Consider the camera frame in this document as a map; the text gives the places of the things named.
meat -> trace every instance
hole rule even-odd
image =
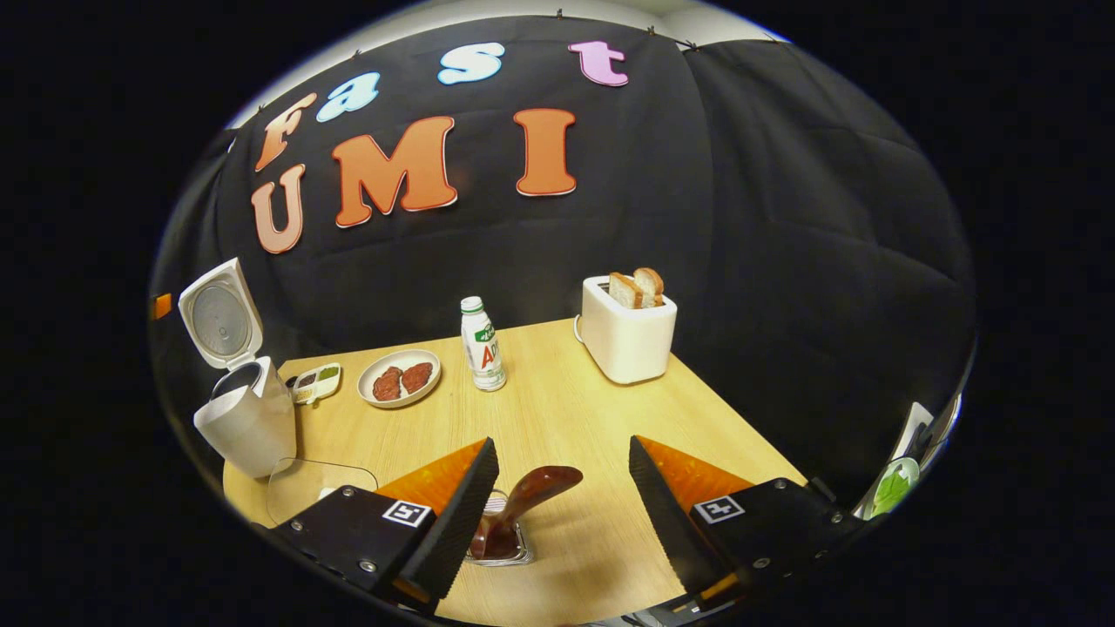
[[[403,373],[403,387],[407,388],[407,394],[414,394],[429,380],[429,375],[434,372],[434,365],[423,361],[407,368]]]
[[[397,367],[391,366],[387,368],[387,372],[371,385],[371,395],[377,401],[395,401],[401,395],[399,390],[399,378],[401,376],[403,370]]]

toast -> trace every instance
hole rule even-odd
[[[662,290],[666,284],[662,278],[650,268],[639,268],[634,271],[634,283],[642,291],[642,308],[661,307]]]
[[[619,272],[608,276],[608,293],[628,309],[642,309],[642,290],[634,281]]]

black cloth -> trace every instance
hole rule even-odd
[[[629,83],[598,85],[570,44],[603,40]],[[437,81],[442,55],[498,41],[501,70]],[[337,86],[378,71],[378,96],[318,123]],[[309,93],[288,146],[255,173],[264,126]],[[563,196],[515,190],[527,108],[571,112]],[[411,123],[449,115],[456,203],[374,211],[340,229],[331,152],[371,135],[390,155]],[[940,412],[975,332],[969,252],[931,165],[859,89],[792,45],[671,40],[592,20],[465,22],[362,52],[268,104],[203,160],[175,210],[152,293],[239,257],[278,363],[453,336],[458,301],[496,328],[572,317],[581,281],[657,269],[679,307],[673,351],[807,476],[845,502],[866,490],[914,401]],[[263,250],[250,196],[304,164],[301,240]],[[399,196],[405,193],[400,190]],[[282,187],[272,196],[284,225]],[[186,421],[221,373],[181,317],[153,324],[156,376]],[[677,419],[699,419],[700,407]]]

toaster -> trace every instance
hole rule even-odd
[[[649,309],[628,309],[608,293],[609,277],[581,283],[581,315],[573,332],[609,379],[631,384],[666,374],[678,306],[667,297]]]

spoon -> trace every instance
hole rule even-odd
[[[572,466],[541,466],[518,480],[498,513],[481,518],[468,547],[475,560],[511,559],[518,553],[515,522],[529,510],[581,483],[584,475]]]

